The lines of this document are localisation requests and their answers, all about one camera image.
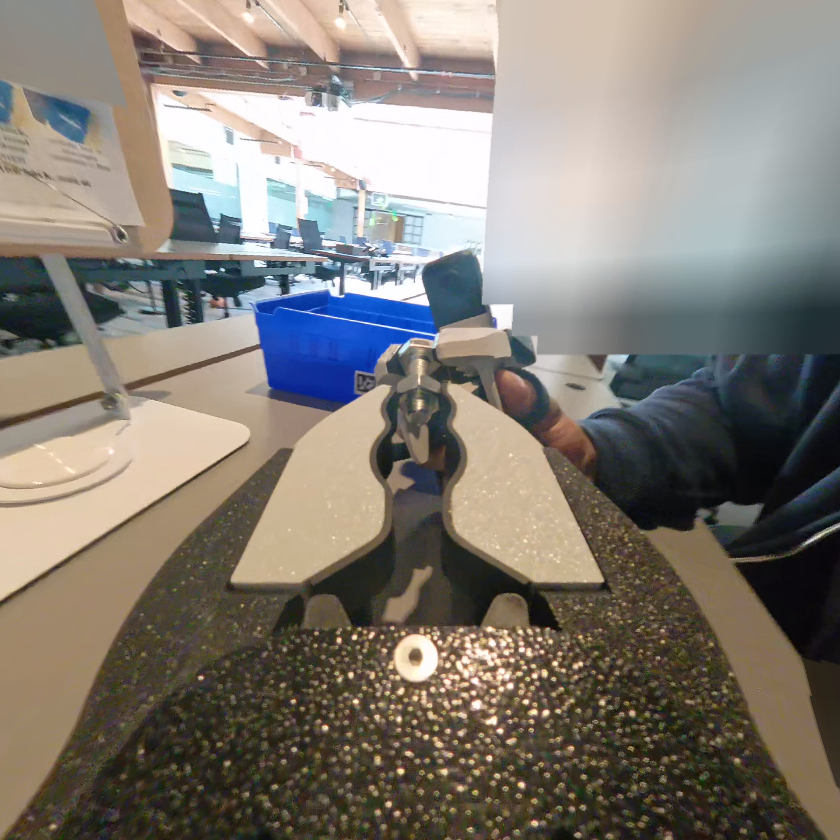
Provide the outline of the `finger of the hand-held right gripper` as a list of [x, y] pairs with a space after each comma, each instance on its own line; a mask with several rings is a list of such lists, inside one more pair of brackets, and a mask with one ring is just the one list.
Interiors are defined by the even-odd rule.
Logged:
[[374, 368], [376, 386], [388, 386], [396, 394], [407, 393], [407, 385], [401, 383], [407, 377], [403, 366], [404, 351], [410, 349], [411, 342], [395, 343], [380, 356]]
[[458, 367], [489, 360], [499, 365], [512, 359], [508, 333], [492, 327], [445, 327], [434, 343], [436, 362]]

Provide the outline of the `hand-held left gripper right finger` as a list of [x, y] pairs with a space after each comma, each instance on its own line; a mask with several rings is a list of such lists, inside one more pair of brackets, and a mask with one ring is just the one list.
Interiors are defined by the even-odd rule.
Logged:
[[460, 385], [446, 387], [441, 561], [451, 616], [482, 628], [558, 628], [549, 596], [602, 595], [606, 578], [543, 446]]

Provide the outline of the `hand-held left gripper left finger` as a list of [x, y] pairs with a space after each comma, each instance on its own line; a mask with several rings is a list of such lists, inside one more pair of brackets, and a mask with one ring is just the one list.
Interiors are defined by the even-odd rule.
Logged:
[[352, 623], [375, 623], [396, 565], [391, 397], [390, 387], [375, 387], [297, 441], [232, 573], [233, 590], [333, 595]]

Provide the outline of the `metal hex bolt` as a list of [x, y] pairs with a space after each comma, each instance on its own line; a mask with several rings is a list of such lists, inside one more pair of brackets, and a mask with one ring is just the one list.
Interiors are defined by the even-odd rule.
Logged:
[[[434, 342], [425, 339], [410, 339], [411, 347], [405, 350], [402, 362], [406, 373], [414, 368], [427, 368], [434, 376], [438, 363], [434, 357]], [[429, 423], [439, 408], [438, 394], [406, 394], [397, 398], [397, 425], [409, 454], [420, 466], [425, 465], [430, 455]]]

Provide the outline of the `person's right forearm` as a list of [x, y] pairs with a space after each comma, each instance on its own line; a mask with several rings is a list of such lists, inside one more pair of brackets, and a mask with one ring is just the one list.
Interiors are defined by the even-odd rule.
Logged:
[[642, 529], [730, 502], [762, 507], [746, 542], [808, 539], [838, 523], [838, 386], [836, 353], [716, 356], [581, 421], [595, 485]]

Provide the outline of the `person's right hand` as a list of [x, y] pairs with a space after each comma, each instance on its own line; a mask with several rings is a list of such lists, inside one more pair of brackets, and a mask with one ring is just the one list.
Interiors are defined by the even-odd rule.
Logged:
[[596, 451], [582, 427], [567, 416], [541, 381], [530, 371], [500, 368], [495, 373], [505, 414], [523, 426], [545, 448], [566, 457], [594, 481]]

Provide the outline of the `large blue plastic bin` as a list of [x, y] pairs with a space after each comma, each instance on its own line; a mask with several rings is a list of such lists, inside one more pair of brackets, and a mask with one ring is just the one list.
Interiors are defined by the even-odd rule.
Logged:
[[272, 390], [350, 403], [379, 384], [376, 365], [393, 345], [435, 341], [442, 326], [469, 318], [467, 306], [428, 305], [315, 290], [253, 304]]

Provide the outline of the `white stand base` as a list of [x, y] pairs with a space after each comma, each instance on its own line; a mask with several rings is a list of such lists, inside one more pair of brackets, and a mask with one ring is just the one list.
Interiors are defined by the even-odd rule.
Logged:
[[63, 564], [249, 441], [247, 426], [132, 396], [2, 430], [1, 596]]

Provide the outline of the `long grey office desk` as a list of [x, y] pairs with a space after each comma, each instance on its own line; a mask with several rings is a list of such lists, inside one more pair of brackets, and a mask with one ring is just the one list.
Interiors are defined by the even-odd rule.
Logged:
[[235, 263], [242, 280], [282, 275], [311, 275], [325, 262], [321, 255], [247, 245], [211, 245], [168, 241], [160, 250], [142, 257], [70, 258], [70, 269], [84, 282], [155, 281], [161, 285], [166, 326], [169, 329], [204, 321], [202, 284], [208, 262]]

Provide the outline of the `ceiling mounted device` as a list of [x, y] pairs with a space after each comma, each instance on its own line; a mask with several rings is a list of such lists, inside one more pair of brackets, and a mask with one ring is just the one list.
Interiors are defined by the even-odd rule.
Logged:
[[354, 82], [332, 74], [319, 84], [305, 91], [304, 102], [308, 109], [325, 109], [337, 112], [349, 108], [354, 101]]

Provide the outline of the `metal stand pole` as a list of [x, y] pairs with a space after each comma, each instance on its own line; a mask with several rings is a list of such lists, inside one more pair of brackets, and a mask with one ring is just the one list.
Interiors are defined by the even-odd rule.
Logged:
[[128, 422], [131, 419], [128, 393], [67, 259], [63, 255], [41, 255], [39, 259], [98, 374], [103, 410], [112, 418]]

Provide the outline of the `printed instruction sheet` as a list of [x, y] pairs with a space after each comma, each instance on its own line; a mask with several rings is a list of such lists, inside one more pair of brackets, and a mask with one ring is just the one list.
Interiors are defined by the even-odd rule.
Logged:
[[142, 226], [112, 108], [2, 80], [2, 243], [111, 247]]

